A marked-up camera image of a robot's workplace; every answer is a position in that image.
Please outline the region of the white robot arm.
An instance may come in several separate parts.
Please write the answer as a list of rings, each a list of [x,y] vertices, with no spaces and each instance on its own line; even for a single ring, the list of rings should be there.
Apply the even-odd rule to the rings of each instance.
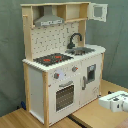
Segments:
[[[99,99],[99,105],[112,112],[128,112],[128,92],[117,91]]]

